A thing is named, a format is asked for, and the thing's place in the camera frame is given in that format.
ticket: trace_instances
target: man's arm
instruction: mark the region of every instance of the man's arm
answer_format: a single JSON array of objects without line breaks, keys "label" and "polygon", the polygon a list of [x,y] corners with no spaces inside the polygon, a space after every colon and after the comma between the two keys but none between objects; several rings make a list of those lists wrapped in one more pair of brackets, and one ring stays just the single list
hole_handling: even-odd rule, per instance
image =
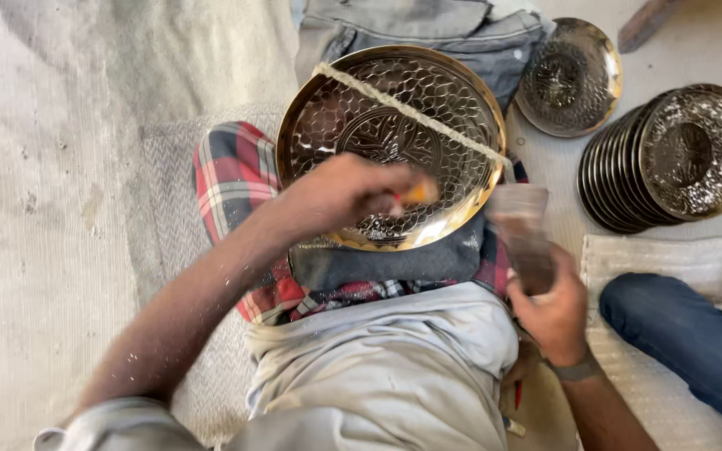
[{"label": "man's arm", "polygon": [[373,213],[402,213],[394,193],[405,192],[420,177],[407,165],[373,165],[347,154],[328,159],[261,205],[164,286],[115,339],[75,416],[124,396],[168,403],[216,326],[270,263],[317,233]]},{"label": "man's arm", "polygon": [[556,280],[547,294],[529,298],[517,277],[508,282],[508,297],[522,326],[556,368],[590,363],[580,380],[562,380],[578,434],[587,451],[658,450],[603,370],[589,354],[585,338],[587,288],[578,278],[572,256],[551,246]]}]

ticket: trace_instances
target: plaid cloth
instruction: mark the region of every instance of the plaid cloth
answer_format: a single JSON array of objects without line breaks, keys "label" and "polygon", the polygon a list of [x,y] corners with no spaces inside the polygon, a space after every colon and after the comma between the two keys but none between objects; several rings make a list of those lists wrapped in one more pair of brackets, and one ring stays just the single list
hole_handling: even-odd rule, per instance
[{"label": "plaid cloth", "polygon": [[[517,180],[527,183],[522,163],[512,155],[509,157],[514,161]],[[193,163],[200,215],[214,243],[280,191],[275,145],[246,122],[228,122],[212,128],[196,145]],[[480,268],[473,281],[503,297],[507,270],[503,245],[495,233],[486,229]],[[335,290],[309,291],[295,282],[287,256],[282,255],[237,307],[247,321],[271,326],[318,312],[435,290],[454,283],[453,280],[350,282]]]}]

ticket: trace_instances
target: blue jeans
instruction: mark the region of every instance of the blue jeans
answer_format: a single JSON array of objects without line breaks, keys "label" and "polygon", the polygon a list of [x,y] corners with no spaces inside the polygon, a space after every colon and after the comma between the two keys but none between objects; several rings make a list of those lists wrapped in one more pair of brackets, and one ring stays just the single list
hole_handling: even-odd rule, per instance
[{"label": "blue jeans", "polygon": [[722,415],[722,313],[704,296],[671,277],[628,273],[603,289],[600,310],[624,340]]}]

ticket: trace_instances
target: concrete floor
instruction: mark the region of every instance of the concrete floor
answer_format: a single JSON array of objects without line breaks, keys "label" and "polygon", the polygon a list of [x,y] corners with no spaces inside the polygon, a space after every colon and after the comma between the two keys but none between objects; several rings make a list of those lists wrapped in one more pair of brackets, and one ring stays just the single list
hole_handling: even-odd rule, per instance
[{"label": "concrete floor", "polygon": [[[642,2],[536,3],[614,38]],[[615,118],[667,88],[722,84],[722,2],[687,5],[623,58]],[[295,52],[285,0],[0,0],[0,449],[28,447],[69,413],[106,345],[160,282],[136,272],[142,256],[125,219],[140,126],[287,101]],[[603,231],[579,211],[569,175],[547,168],[576,160],[587,139],[544,136],[518,111],[507,136],[532,181],[553,193],[551,236],[580,252],[584,233]],[[647,233],[721,234],[722,217]]]}]

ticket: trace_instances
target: wristwatch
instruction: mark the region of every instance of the wristwatch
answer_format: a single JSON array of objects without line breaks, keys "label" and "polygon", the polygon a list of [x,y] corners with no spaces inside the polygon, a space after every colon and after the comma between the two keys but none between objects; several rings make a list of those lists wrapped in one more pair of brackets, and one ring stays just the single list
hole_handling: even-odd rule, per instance
[{"label": "wristwatch", "polygon": [[587,347],[587,353],[584,355],[584,360],[580,364],[575,364],[571,367],[556,367],[548,361],[550,369],[554,370],[559,380],[566,380],[568,382],[576,382],[584,380],[591,375],[596,375],[601,372],[601,365],[592,355],[590,347]]}]

